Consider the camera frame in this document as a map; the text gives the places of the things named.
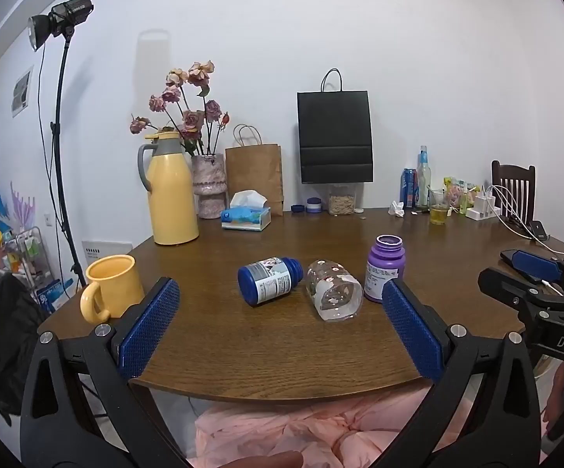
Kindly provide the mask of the person's right hand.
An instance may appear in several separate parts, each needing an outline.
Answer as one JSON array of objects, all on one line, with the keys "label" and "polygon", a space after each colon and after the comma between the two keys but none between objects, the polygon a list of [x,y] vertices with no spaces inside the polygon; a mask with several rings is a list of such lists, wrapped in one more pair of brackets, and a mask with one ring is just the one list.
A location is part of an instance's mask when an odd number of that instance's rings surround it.
[{"label": "person's right hand", "polygon": [[551,427],[561,416],[564,410],[564,362],[559,365],[552,380],[550,391],[542,420],[547,427]]}]

